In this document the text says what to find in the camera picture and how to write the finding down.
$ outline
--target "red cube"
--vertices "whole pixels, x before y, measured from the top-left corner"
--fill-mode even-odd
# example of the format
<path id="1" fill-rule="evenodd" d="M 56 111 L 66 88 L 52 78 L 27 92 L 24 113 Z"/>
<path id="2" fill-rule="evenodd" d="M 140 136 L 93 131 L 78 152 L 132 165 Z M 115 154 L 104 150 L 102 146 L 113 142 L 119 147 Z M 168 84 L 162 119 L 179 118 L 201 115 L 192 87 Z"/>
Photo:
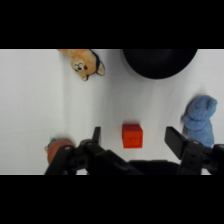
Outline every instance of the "red cube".
<path id="1" fill-rule="evenodd" d="M 122 139 L 125 149 L 141 149 L 143 147 L 143 130 L 140 125 L 123 125 Z"/>

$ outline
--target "table surface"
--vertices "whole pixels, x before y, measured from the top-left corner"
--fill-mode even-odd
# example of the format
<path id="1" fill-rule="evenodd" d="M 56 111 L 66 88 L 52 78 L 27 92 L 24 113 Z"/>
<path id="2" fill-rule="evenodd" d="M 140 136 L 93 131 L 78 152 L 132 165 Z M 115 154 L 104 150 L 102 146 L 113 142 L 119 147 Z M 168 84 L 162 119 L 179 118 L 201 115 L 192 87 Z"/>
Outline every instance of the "table surface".
<path id="1" fill-rule="evenodd" d="M 102 146 L 123 159 L 179 162 L 164 143 L 165 129 L 182 132 L 186 106 L 208 94 L 219 102 L 212 123 L 224 136 L 224 50 L 200 49 L 178 75 L 149 80 L 129 67 L 120 49 L 95 49 L 106 75 L 83 82 L 56 50 L 0 50 L 0 174 L 43 174 L 52 137 L 76 145 L 102 127 Z M 143 149 L 123 149 L 122 124 L 141 124 Z"/>

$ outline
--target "orange object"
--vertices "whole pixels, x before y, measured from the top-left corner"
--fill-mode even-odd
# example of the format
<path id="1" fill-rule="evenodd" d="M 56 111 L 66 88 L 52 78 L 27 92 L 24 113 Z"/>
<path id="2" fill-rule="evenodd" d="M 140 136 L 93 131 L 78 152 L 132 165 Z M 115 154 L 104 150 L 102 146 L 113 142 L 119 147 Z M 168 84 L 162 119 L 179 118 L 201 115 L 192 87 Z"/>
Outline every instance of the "orange object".
<path id="1" fill-rule="evenodd" d="M 143 147 L 143 130 L 140 125 L 123 125 L 122 139 L 125 149 L 141 149 Z"/>

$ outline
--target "stuffed fox toy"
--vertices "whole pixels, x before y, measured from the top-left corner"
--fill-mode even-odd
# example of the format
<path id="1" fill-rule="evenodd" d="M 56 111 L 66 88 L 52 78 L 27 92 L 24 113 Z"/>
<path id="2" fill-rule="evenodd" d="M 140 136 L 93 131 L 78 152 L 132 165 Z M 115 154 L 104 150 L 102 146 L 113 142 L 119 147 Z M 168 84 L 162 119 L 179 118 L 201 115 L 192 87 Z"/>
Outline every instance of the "stuffed fox toy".
<path id="1" fill-rule="evenodd" d="M 72 58 L 71 66 L 83 81 L 87 81 L 94 73 L 101 76 L 105 74 L 104 66 L 98 55 L 90 49 L 58 49 L 58 51 Z"/>

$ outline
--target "toy ear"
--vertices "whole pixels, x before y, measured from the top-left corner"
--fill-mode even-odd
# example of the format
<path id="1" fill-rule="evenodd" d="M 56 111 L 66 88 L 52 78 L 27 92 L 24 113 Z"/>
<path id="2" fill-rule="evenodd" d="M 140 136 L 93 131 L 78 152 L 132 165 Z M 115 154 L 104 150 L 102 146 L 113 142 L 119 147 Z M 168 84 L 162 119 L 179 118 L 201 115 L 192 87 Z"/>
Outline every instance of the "toy ear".
<path id="1" fill-rule="evenodd" d="M 105 68 L 104 68 L 102 62 L 100 62 L 100 67 L 99 67 L 99 69 L 97 71 L 97 74 L 99 74 L 99 75 L 105 75 Z"/>
<path id="2" fill-rule="evenodd" d="M 64 54 L 68 54 L 68 49 L 57 49 L 57 50 Z"/>

